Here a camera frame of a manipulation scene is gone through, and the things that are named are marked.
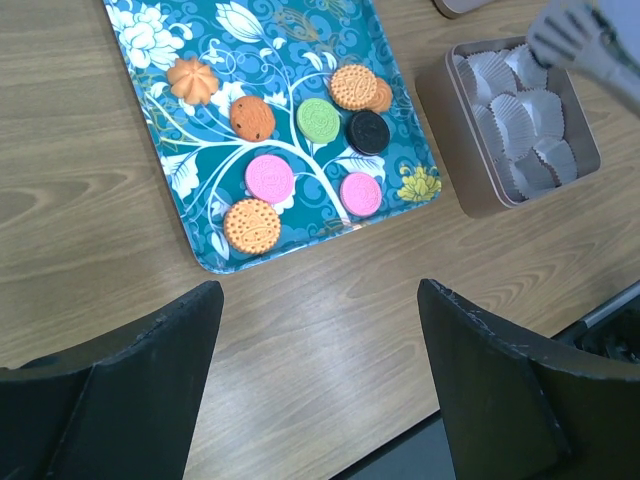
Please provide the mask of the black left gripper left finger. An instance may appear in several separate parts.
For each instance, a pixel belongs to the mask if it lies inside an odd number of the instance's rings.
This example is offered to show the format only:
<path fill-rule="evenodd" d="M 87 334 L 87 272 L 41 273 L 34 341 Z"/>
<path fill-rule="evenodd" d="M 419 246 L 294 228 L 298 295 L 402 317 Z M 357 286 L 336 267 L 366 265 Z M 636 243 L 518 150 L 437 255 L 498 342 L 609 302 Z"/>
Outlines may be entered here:
<path fill-rule="evenodd" d="M 1 370 L 4 479 L 180 479 L 219 332 L 207 281 L 94 339 Z"/>

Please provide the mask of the steel serving tongs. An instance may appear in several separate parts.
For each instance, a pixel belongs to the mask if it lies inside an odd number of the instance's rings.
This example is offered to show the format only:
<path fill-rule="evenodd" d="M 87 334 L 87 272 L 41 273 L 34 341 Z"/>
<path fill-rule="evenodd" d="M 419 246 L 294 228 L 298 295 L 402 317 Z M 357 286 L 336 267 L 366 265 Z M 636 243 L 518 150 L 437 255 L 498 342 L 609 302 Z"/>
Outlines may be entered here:
<path fill-rule="evenodd" d="M 577 73 L 639 114 L 639 2 L 550 1 L 526 42 L 543 67 Z"/>

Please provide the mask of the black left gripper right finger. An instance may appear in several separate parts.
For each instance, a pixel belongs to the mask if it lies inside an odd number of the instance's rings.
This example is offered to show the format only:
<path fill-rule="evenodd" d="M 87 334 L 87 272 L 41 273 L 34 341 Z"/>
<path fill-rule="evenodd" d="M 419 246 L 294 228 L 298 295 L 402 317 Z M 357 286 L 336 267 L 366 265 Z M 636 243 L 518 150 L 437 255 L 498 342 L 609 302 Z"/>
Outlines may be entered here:
<path fill-rule="evenodd" d="M 417 300 L 457 478 L 638 478 L 638 366 L 546 338 L 433 279 Z"/>

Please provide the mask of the black sandwich cookie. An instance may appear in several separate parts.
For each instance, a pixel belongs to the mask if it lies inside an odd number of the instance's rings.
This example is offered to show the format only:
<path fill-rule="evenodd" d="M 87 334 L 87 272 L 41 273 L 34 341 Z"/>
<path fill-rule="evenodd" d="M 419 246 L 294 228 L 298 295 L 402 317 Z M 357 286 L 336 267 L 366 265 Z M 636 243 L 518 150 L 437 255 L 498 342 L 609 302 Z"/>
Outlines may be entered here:
<path fill-rule="evenodd" d="M 370 110 L 354 113 L 346 126 L 349 144 L 364 155 L 379 155 L 390 142 L 390 131 L 386 121 Z"/>

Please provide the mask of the green sandwich cookie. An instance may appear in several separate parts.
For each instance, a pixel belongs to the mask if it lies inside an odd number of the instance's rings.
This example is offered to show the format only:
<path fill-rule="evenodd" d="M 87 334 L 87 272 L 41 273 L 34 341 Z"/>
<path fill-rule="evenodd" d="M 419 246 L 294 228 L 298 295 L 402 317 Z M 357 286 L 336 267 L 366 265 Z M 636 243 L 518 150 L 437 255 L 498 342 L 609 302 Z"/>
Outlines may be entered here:
<path fill-rule="evenodd" d="M 318 144 L 334 141 L 341 127 L 338 111 L 321 98 L 304 100 L 297 109 L 296 121 L 302 134 L 311 142 Z"/>

